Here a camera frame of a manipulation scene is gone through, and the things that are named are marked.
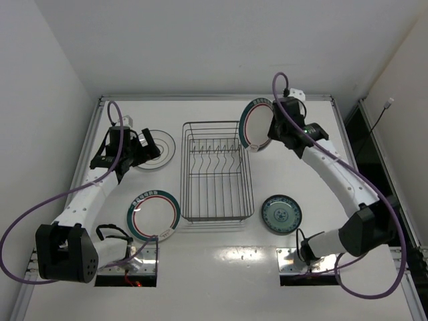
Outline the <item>small blue patterned plate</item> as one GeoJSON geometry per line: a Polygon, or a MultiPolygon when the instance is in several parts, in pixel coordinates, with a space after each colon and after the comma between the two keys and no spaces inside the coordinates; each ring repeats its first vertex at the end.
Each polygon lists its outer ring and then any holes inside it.
{"type": "Polygon", "coordinates": [[[287,195],[272,195],[261,206],[261,218],[273,233],[289,235],[299,228],[302,210],[293,198],[287,195]]]}

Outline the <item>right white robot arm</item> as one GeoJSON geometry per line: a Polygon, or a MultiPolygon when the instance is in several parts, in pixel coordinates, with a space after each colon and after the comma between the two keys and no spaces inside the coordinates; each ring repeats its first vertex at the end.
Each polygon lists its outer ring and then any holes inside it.
{"type": "Polygon", "coordinates": [[[366,180],[339,158],[329,135],[319,124],[304,122],[301,104],[291,97],[274,100],[268,136],[282,142],[318,173],[348,217],[341,228],[305,238],[300,245],[301,259],[310,265],[331,254],[360,257],[395,238],[399,222],[392,200],[379,197],[366,180]]]}

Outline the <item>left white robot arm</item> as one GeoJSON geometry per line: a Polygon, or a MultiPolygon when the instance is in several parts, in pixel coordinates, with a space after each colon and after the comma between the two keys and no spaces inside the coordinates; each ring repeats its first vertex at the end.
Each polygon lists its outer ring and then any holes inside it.
{"type": "Polygon", "coordinates": [[[108,264],[130,261],[133,238],[98,234],[92,241],[95,219],[110,193],[132,167],[161,155],[150,130],[137,134],[128,126],[108,129],[100,148],[90,161],[88,183],[54,221],[35,233],[39,275],[44,280],[91,282],[108,264]]]}

